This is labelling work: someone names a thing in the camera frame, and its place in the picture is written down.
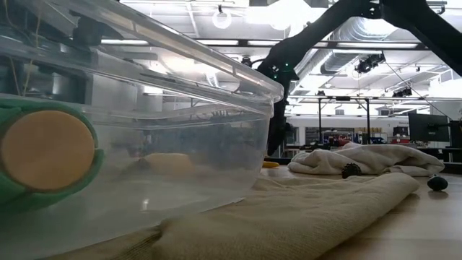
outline computer monitor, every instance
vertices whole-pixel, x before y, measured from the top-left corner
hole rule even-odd
[[[408,117],[411,140],[449,142],[449,124],[446,116],[412,113]]]

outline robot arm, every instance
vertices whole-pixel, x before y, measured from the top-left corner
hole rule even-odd
[[[284,141],[284,117],[294,68],[308,50],[350,17],[384,19],[414,34],[454,71],[462,75],[462,34],[430,9],[425,0],[339,0],[301,33],[277,43],[257,70],[284,86],[284,99],[274,104],[268,155]]]

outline black rubber ball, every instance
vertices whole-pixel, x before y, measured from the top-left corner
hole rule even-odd
[[[428,180],[427,185],[433,191],[442,191],[448,187],[448,181],[443,177],[435,175]]]
[[[362,175],[361,168],[354,163],[346,164],[343,169],[341,169],[341,177],[348,178],[350,176],[360,176]]]

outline beige cloth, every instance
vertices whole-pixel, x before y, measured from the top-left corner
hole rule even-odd
[[[164,221],[160,238],[146,230],[52,259],[315,259],[418,187],[401,173],[345,181],[260,178],[241,202]]]
[[[360,145],[348,143],[341,150],[316,150],[296,155],[288,165],[294,173],[340,175],[347,163],[356,163],[363,174],[405,173],[431,176],[444,169],[436,157],[396,144]]]

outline table surface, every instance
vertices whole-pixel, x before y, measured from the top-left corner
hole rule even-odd
[[[295,176],[284,166],[262,174]],[[462,175],[441,176],[450,184],[446,192],[430,191],[428,178],[417,178],[418,191],[320,260],[462,259]]]

